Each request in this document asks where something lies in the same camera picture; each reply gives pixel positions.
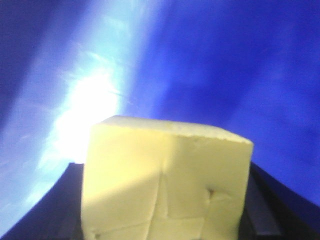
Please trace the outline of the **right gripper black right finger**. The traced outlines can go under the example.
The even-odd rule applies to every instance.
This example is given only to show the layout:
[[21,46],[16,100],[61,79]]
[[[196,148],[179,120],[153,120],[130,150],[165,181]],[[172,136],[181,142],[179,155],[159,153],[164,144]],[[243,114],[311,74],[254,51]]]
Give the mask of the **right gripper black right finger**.
[[251,163],[240,240],[318,240],[320,208]]

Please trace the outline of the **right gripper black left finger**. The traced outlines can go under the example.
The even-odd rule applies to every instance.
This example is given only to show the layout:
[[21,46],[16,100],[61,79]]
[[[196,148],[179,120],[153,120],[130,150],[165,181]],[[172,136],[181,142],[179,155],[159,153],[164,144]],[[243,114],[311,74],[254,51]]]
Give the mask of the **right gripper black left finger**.
[[83,164],[70,163],[44,197],[2,240],[83,240],[81,198]]

